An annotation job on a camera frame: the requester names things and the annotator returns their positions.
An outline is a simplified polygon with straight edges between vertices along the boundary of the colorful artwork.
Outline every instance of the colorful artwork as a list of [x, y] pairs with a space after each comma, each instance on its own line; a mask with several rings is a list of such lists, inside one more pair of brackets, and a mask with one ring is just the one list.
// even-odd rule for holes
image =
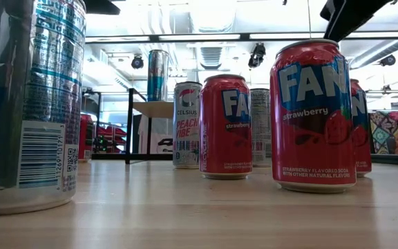
[[374, 153], [394, 154], [395, 135], [398, 134], [398, 111], [377, 111], [370, 114]]

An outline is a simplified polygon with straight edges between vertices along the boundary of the celsius logo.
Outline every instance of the celsius logo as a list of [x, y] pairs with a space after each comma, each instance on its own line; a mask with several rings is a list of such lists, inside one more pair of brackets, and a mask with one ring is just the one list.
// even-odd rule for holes
[[358, 91], [359, 94], [357, 96], [352, 96], [351, 97], [351, 102], [352, 102], [352, 115], [353, 116], [358, 116], [359, 114], [357, 113], [357, 110], [359, 110], [360, 113], [364, 114], [365, 113], [365, 98], [363, 97], [363, 93], [361, 91]]
[[278, 72], [282, 103], [313, 101], [316, 96], [334, 97], [336, 94], [348, 93], [345, 60], [336, 57], [331, 64], [305, 66], [293, 64]]
[[183, 107], [192, 107], [194, 105], [194, 102], [191, 102], [192, 99], [190, 94], [192, 93], [194, 93], [194, 89], [185, 89], [180, 92], [179, 98], [180, 98], [180, 103]]
[[225, 117], [230, 122], [249, 122], [249, 97], [239, 90], [222, 91]]

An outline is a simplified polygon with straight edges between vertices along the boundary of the wooden table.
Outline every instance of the wooden table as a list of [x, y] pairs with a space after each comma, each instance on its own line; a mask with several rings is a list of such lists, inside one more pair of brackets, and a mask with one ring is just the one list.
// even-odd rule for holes
[[169, 162], [79, 168], [72, 203], [0, 216], [0, 248], [398, 248], [398, 166], [345, 194], [278, 189], [269, 169], [216, 181]]

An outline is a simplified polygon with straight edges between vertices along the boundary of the security camera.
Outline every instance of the security camera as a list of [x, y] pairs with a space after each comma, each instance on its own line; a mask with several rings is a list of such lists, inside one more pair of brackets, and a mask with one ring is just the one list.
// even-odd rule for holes
[[263, 43], [258, 43], [254, 47], [253, 52], [251, 53], [248, 61], [248, 66], [250, 68], [256, 68], [260, 66], [260, 64], [263, 62], [263, 57], [266, 55], [265, 47]]
[[142, 55], [135, 55], [135, 58], [131, 62], [131, 67], [134, 69], [140, 69], [144, 67], [144, 61], [142, 60]]
[[383, 59], [379, 62], [379, 64], [380, 64], [381, 66], [392, 66], [392, 65], [394, 65], [394, 64], [395, 64], [395, 57], [394, 57], [394, 55], [390, 55], [390, 56], [387, 56], [387, 57], [383, 58]]

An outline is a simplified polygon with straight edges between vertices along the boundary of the silver can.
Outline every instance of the silver can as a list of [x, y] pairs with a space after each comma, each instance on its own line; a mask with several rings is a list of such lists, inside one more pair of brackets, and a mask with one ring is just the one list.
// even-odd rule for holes
[[169, 79], [169, 54], [163, 50], [149, 53], [149, 76], [147, 82], [148, 101], [167, 101]]
[[0, 214], [75, 194], [86, 8], [0, 0]]
[[173, 165], [199, 168], [199, 95], [201, 83], [183, 82], [174, 88]]
[[269, 167], [272, 164], [269, 90], [251, 89], [251, 93], [253, 166]]

